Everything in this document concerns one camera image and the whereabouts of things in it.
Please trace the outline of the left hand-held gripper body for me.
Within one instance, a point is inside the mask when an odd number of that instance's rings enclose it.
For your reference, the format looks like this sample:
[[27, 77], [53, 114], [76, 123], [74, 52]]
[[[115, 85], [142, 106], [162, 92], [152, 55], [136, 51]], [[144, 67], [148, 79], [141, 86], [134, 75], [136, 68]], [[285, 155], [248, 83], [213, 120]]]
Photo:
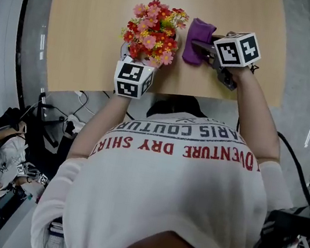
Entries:
[[118, 96], [139, 99], [151, 87], [155, 67], [136, 62], [129, 55], [117, 62], [114, 73], [114, 89]]

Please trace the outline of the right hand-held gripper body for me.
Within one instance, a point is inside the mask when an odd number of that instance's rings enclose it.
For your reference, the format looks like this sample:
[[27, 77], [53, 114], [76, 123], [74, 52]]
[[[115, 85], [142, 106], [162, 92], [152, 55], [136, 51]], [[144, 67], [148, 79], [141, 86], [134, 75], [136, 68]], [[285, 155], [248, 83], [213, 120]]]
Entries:
[[257, 36], [255, 32], [228, 33], [225, 39], [212, 42], [215, 47], [212, 68], [217, 79], [229, 90], [235, 90], [237, 84], [228, 68], [247, 67], [260, 60]]

